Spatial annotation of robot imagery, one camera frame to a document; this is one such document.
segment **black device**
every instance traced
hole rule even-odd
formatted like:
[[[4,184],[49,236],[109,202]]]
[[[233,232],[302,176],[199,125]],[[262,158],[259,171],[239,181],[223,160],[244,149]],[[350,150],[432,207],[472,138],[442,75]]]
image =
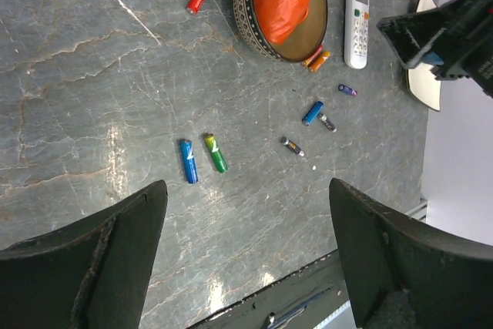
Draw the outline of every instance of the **black device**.
[[[493,97],[493,0],[451,0],[383,18],[377,28],[406,69],[426,62],[437,79],[472,78]]]

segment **air conditioner remote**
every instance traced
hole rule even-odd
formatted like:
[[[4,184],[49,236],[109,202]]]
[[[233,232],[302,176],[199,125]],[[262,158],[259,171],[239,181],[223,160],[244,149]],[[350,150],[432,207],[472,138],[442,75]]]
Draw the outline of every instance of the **air conditioner remote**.
[[[353,69],[367,65],[370,0],[346,0],[344,61]]]

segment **white wall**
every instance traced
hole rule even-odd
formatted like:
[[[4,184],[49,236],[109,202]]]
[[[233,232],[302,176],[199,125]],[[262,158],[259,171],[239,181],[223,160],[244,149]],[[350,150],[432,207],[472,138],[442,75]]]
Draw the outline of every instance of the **white wall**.
[[[441,109],[428,118],[427,222],[493,245],[493,99],[475,82],[443,82]]]

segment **blue battery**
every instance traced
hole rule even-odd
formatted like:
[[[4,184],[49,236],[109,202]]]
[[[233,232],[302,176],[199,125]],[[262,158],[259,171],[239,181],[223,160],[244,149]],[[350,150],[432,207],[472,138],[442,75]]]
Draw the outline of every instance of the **blue battery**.
[[[309,126],[316,118],[317,115],[320,113],[322,108],[324,107],[324,104],[322,102],[316,102],[313,107],[311,107],[309,113],[301,120],[301,122],[305,126]]]
[[[197,174],[197,166],[195,164],[195,157],[193,155],[192,142],[189,140],[181,140],[179,142],[179,148],[182,152],[186,181],[188,181],[190,184],[198,183],[199,175]]]
[[[342,85],[342,84],[339,84],[339,91],[340,92],[345,92],[349,96],[357,96],[357,91],[356,90],[350,88],[349,86],[345,86],[345,85]]]

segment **purple battery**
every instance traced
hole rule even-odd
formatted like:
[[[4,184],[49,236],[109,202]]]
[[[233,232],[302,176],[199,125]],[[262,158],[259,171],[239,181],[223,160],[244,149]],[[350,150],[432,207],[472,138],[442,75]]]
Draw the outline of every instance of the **purple battery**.
[[[348,94],[349,96],[357,96],[357,91],[350,88],[349,86],[345,86],[343,84],[339,84],[339,91]]]

